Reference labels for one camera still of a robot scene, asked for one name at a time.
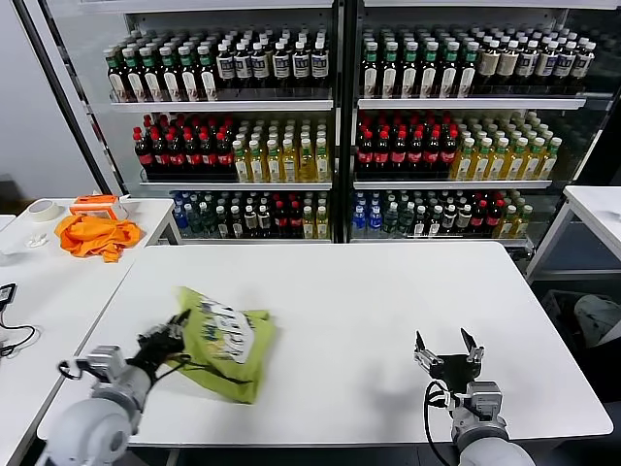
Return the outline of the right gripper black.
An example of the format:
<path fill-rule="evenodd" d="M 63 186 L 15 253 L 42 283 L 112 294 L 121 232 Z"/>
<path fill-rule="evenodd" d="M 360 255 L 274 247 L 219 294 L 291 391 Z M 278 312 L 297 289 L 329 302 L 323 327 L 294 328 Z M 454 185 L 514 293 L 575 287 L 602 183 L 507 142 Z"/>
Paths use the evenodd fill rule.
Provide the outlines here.
<path fill-rule="evenodd" d="M 480 364 L 484 355 L 484 347 L 474 340 L 465 329 L 460 329 L 468 354 L 450 354 L 438 357 L 425 347 L 422 336 L 416 333 L 414 360 L 419 366 L 431 373 L 433 379 L 444 382 L 449 391 L 465 391 L 467 385 L 480 375 Z"/>

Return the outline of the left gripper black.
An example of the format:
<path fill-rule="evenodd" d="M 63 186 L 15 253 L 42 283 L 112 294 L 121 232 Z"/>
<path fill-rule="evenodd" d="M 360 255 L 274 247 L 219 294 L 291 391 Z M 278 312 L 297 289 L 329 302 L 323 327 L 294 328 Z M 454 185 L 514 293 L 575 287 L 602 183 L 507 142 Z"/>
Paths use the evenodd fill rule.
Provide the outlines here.
<path fill-rule="evenodd" d="M 166 323 L 152 327 L 138 336 L 137 367 L 148 375 L 154 375 L 170 357 L 184 350 L 183 329 L 191 317 L 185 310 L 172 316 Z"/>

